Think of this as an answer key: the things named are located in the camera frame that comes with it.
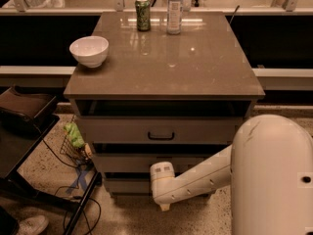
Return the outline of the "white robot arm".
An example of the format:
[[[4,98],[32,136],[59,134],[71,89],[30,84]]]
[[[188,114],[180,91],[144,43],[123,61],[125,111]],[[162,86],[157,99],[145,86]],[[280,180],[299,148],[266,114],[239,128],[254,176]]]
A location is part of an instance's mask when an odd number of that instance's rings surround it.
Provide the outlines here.
[[[170,162],[150,174],[164,211],[229,185],[232,235],[313,235],[313,138],[286,117],[252,117],[230,146],[181,175]]]

